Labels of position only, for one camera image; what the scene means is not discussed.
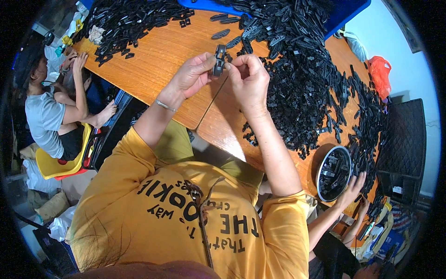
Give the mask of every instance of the yellow plastic stool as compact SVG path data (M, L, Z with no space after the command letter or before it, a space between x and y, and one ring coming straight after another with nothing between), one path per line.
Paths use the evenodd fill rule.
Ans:
M56 176L72 175L82 167L82 157L87 148L88 139L90 138L91 126L87 123L82 123L84 126L82 150L73 161L68 161L65 165L61 165L57 158L53 158L42 148L36 151L36 161L40 173L43 178L50 179Z

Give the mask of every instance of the yellow t-shirt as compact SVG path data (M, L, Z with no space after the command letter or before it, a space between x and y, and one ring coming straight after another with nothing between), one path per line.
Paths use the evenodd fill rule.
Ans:
M205 229L221 278L308 277L303 191L267 200L261 220L252 191L223 170L182 162L155 171L155 161L133 128L104 161L79 201L66 237L80 271L124 262L207 265L199 208L186 180L201 188L201 201L215 184Z

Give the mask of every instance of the orange plastic bag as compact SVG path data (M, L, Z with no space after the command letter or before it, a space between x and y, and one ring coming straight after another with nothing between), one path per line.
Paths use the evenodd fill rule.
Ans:
M369 61L368 72L372 75L372 81L375 89L378 91L381 99L389 96L392 87L389 82L389 73L392 69L390 63L381 56L373 56Z

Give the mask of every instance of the wooden table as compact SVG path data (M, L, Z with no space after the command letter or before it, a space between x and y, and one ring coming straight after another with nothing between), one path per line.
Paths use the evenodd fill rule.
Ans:
M230 33L225 41L228 42L240 34L241 31ZM253 41L252 47L254 49L254 54L258 56L265 57L269 53L265 42L257 43L256 41ZM355 57L345 40L330 37L326 41L326 48L330 52L333 63L341 73L345 71L347 77L350 76L350 64L352 64L354 70L358 73L362 81L368 84L368 70L366 70L364 64ZM232 57L235 57L239 50L240 46L236 46L233 49L228 50L228 52ZM349 142L348 134L355 134L352 126L359 124L359 118L355 120L353 117L359 109L357 105L359 101L357 98L358 97L353 99L350 97L350 101L343 111L347 120L347 127L341 126L343 129L343 133L341 134L341 144L343 146ZM242 132L242 127L245 124L246 119L243 114L239 112L239 108L240 107L233 96L231 83L227 81L223 84L217 97L212 102L208 112L198 126L198 135L212 145L249 163L257 169L264 171L260 149L250 145L249 142L243 138L245 133ZM317 150L311 150L310 155L307 156L305 160L300 159L296 151L289 152L301 177L302 188L308 195L313 197L318 196L315 184L316 172L328 150L338 145L334 132L321 134L318 138L318 144L320 147ZM375 198L376 187L377 181L375 181L373 188L368 195L369 201L373 201ZM357 205L358 203L352 203L344 213L350 217L354 217L356 215L355 210Z
M147 36L138 40L138 48L129 47L131 52L135 53L134 58L124 59L125 56L117 53L101 67L95 62L94 53L98 46L88 39L82 39L73 48L89 54L85 64L88 70L144 103L151 104L187 59L206 51L215 53L217 44L226 44L228 41L211 40L213 34L226 28L231 29L231 35L241 33L238 23L222 25L209 21L213 15L214 12L197 10L190 18L192 24L185 28L181 28L178 21L171 21L161 28L153 28ZM196 95L187 99L173 119L195 130L224 83L225 77L204 86Z

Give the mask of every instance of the metal bowl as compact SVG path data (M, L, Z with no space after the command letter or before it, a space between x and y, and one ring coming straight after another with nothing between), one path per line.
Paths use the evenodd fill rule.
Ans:
M335 171L332 171L334 165L340 163L339 168L335 167ZM325 155L321 166L319 167L318 174L316 176L316 187L318 189L319 198L325 202L331 202L336 200L348 185L348 181L351 176L351 157L350 152L344 146L333 147L327 155ZM330 181L331 189L327 190L327 182Z

